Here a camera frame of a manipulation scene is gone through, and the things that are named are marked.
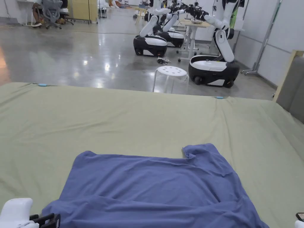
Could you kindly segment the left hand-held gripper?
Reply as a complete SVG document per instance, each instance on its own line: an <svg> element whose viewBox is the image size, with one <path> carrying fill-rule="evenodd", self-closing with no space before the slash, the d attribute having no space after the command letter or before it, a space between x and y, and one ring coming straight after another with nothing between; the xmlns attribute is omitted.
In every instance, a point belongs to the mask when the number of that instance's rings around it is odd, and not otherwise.
<svg viewBox="0 0 304 228"><path fill-rule="evenodd" d="M31 198L15 198L8 200L0 214L1 228L60 228L61 215L48 214L40 217L38 223L30 220L33 205Z"/></svg>

